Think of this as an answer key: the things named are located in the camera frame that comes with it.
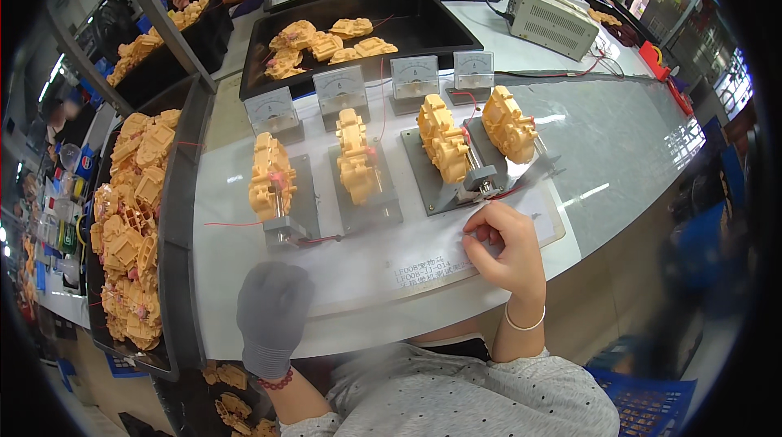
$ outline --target red bead bracelet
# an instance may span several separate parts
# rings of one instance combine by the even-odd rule
[[[283,389],[290,381],[293,380],[293,369],[288,369],[288,373],[279,383],[269,383],[261,378],[258,378],[258,384],[264,387],[264,389]]]

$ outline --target gray work glove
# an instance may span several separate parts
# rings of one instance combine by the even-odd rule
[[[253,267],[239,291],[236,324],[245,368],[262,379],[286,375],[301,342],[314,284],[306,270],[280,262]]]

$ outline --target silver bangle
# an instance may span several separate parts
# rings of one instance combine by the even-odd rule
[[[522,328],[511,321],[511,317],[507,314],[507,306],[508,303],[505,303],[505,320],[507,321],[507,324],[513,327],[514,330],[519,330],[521,332],[529,332],[530,330],[535,330],[536,328],[538,328],[538,325],[542,324],[543,318],[546,317],[546,305],[543,305],[543,315],[540,317],[540,320],[538,320],[538,323],[534,324],[530,328]]]

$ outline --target gloved hand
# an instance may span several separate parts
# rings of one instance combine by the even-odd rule
[[[253,267],[239,291],[236,324],[245,368],[262,379],[282,378],[301,342],[314,284],[306,270],[280,262]]]

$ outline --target beige electronic device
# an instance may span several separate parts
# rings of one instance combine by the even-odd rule
[[[580,61],[599,29],[577,4],[567,0],[510,0],[507,3],[511,35]]]

